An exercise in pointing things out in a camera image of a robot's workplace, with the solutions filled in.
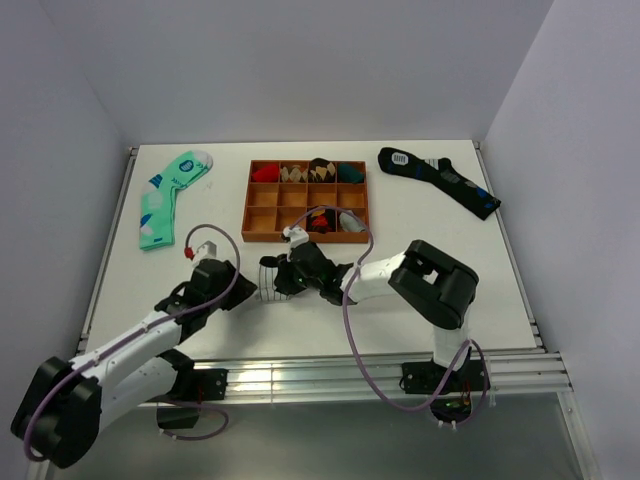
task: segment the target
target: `wooden sorting tray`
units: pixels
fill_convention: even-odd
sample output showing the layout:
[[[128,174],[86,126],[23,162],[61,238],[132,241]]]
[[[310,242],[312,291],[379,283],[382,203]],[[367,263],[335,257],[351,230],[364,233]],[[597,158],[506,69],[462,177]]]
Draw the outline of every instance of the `wooden sorting tray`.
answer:
[[[333,162],[336,175],[332,183],[291,183],[253,182],[251,174],[267,165],[300,165],[309,169],[308,160],[253,160],[249,170],[249,182],[242,221],[242,239],[245,242],[281,242],[282,230],[293,224],[301,215],[320,205],[338,206],[351,210],[369,226],[369,202],[367,198],[367,173],[364,162]],[[337,168],[348,163],[365,175],[364,183],[342,183],[338,181]],[[316,243],[367,243],[366,232],[345,232],[335,211],[327,211],[334,216],[337,231],[318,233],[309,232]],[[306,230],[306,220],[300,226]]]

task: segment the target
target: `mint green sock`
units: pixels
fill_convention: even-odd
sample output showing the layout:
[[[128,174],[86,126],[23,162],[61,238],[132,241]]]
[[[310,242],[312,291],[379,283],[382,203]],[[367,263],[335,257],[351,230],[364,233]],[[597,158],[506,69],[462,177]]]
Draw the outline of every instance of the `mint green sock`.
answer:
[[[207,173],[211,156],[199,150],[185,152],[145,185],[140,217],[140,249],[152,250],[174,244],[176,193]]]

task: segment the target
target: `white table surface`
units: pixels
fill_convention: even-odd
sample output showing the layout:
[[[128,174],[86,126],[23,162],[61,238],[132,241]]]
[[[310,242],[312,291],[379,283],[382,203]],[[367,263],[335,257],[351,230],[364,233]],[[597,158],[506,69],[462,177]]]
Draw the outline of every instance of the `white table surface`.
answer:
[[[529,319],[495,215],[482,221],[427,183],[380,171],[384,146],[421,158],[451,158],[454,167],[486,187],[471,141],[391,141],[144,145],[140,147],[92,319],[88,348],[111,340],[139,322],[171,289],[191,275],[184,258],[186,233],[198,223],[227,230],[240,247],[241,272],[257,284],[258,260],[286,252],[285,244],[243,243],[240,235],[249,163],[254,159],[367,162],[370,224],[376,247],[369,260],[402,252],[423,239],[466,263],[480,277],[468,317],[471,337],[488,350],[535,348]],[[176,244],[150,252],[138,248],[140,193],[153,175],[190,149],[209,152],[212,170],[178,193]],[[218,258],[233,261],[224,238],[199,231],[193,245],[211,239]],[[364,244],[320,247],[336,263],[354,261]],[[433,329],[402,298],[372,299],[350,309],[361,353],[433,350]],[[250,299],[231,312],[218,311],[180,347],[194,359],[253,359],[350,354],[341,310],[305,292],[283,303]]]

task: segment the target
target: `white label on sock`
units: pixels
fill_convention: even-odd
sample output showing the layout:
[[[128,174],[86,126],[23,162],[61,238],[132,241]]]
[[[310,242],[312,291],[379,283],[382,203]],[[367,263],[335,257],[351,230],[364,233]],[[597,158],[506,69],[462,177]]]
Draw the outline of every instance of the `white label on sock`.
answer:
[[[407,157],[404,153],[394,153],[391,155],[391,161],[396,165],[406,165],[409,163],[409,157]]]

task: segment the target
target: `white backdrop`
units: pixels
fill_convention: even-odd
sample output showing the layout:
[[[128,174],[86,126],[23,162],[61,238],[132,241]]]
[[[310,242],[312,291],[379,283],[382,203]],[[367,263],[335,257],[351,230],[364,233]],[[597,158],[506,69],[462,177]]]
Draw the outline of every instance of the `white backdrop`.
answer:
[[[484,138],[552,0],[41,0],[132,144]]]
[[[640,472],[639,21],[634,0],[556,0],[484,148],[607,480]]]

